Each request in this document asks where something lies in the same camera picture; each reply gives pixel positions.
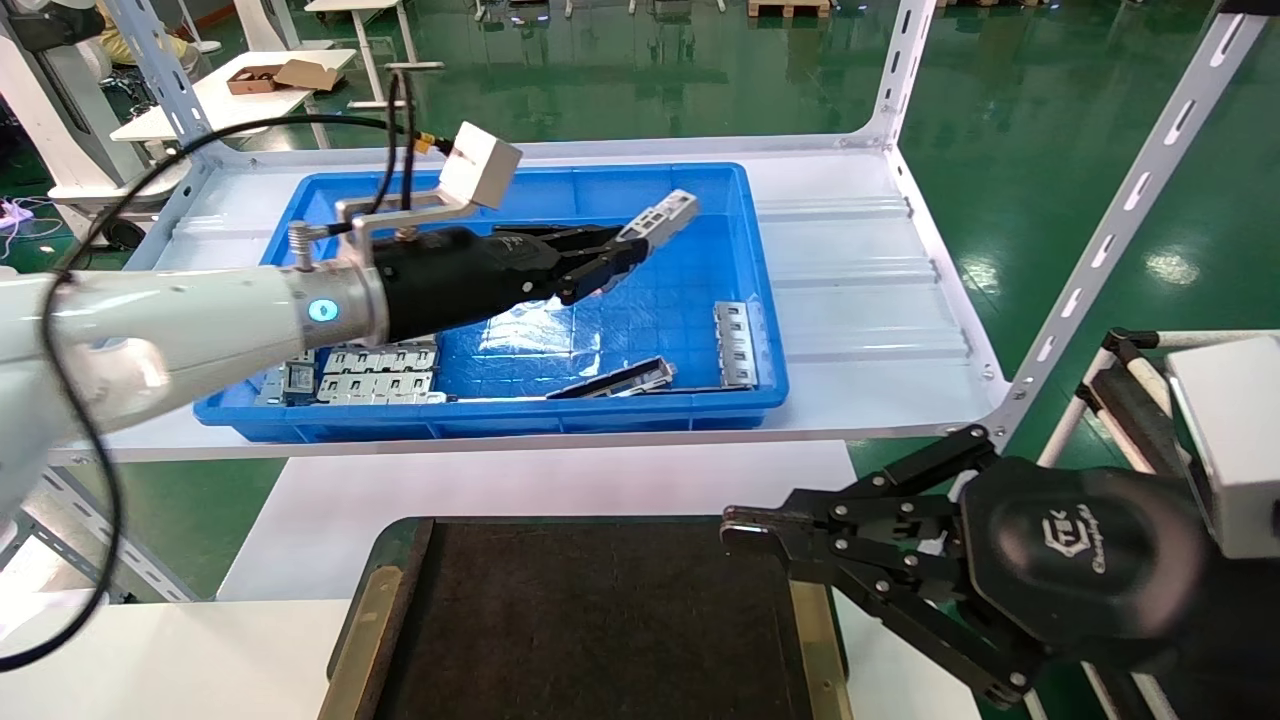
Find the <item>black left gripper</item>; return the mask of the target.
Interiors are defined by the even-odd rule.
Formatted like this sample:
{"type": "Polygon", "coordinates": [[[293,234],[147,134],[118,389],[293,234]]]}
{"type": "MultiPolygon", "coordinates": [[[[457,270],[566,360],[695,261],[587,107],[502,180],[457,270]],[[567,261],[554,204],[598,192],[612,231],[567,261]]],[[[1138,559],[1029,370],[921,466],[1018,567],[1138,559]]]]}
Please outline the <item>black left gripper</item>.
{"type": "Polygon", "coordinates": [[[485,322],[529,300],[573,305],[609,292],[652,254],[622,225],[461,225],[374,249],[387,301],[385,340],[399,342],[485,322]]]}

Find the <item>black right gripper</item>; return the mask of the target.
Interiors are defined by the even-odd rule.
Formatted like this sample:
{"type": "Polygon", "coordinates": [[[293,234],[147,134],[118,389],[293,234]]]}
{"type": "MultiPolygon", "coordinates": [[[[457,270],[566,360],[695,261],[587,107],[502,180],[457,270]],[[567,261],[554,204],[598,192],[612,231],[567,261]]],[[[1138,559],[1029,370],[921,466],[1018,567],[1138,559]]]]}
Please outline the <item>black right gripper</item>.
{"type": "Polygon", "coordinates": [[[730,506],[719,533],[732,552],[772,553],[790,579],[838,591],[1001,707],[1023,702],[1042,660],[951,619],[916,591],[924,562],[858,536],[934,538],[960,514],[975,592],[1050,653],[1133,669],[1175,659],[1219,557],[1189,492],[1120,468],[996,460],[989,430],[964,427],[842,489],[730,506]],[[933,492],[979,470],[959,506],[933,492]]]}

